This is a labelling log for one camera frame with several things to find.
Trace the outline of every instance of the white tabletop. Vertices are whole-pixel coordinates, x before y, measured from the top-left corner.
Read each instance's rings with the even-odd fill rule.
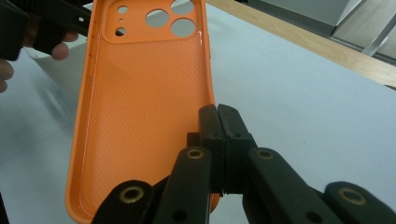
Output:
[[[396,92],[214,7],[207,17],[217,104],[238,109],[257,144],[278,151],[311,187],[345,180],[396,210]],[[64,184],[76,105],[24,52],[13,66],[0,94],[8,215],[11,223],[71,223]],[[220,203],[211,220],[243,223],[235,209]]]

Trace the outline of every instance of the textured orange surface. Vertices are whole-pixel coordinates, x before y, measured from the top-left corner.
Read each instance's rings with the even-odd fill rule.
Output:
[[[198,132],[198,109],[214,104],[205,3],[192,2],[193,12],[183,18],[196,29],[183,38],[169,31],[177,18],[166,8],[172,1],[94,2],[66,187],[75,221],[90,223],[123,181],[153,185],[169,175],[187,133]],[[170,14],[164,35],[146,32],[156,29],[146,24],[134,28],[139,32],[140,26],[139,35],[127,35],[132,28],[124,36],[109,32],[120,21],[119,6],[138,11],[136,17],[164,8]]]

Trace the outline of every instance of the phone case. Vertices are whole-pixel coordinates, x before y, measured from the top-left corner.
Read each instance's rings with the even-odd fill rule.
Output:
[[[66,186],[90,223],[118,184],[170,175],[214,104],[203,0],[95,0]]]

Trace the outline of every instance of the wooden strip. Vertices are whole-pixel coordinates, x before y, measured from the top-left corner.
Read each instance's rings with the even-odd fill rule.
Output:
[[[396,67],[349,49],[329,39],[312,34],[297,26],[281,21],[257,9],[234,0],[206,0],[231,15],[255,25],[263,30],[287,39],[316,54],[349,68],[380,84],[396,87]]]

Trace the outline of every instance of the human hand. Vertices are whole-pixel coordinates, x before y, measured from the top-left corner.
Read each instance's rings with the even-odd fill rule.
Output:
[[[31,47],[34,40],[33,36],[35,36],[35,34],[28,33],[23,41],[22,46]],[[78,34],[74,32],[67,32],[64,36],[65,42],[73,42],[77,39]],[[52,50],[51,55],[54,60],[63,60],[69,55],[69,49],[65,43],[61,43]],[[13,74],[14,69],[12,68],[11,64],[9,64],[9,62],[4,59],[0,59],[0,93],[4,92],[7,89],[6,80],[12,78]]]

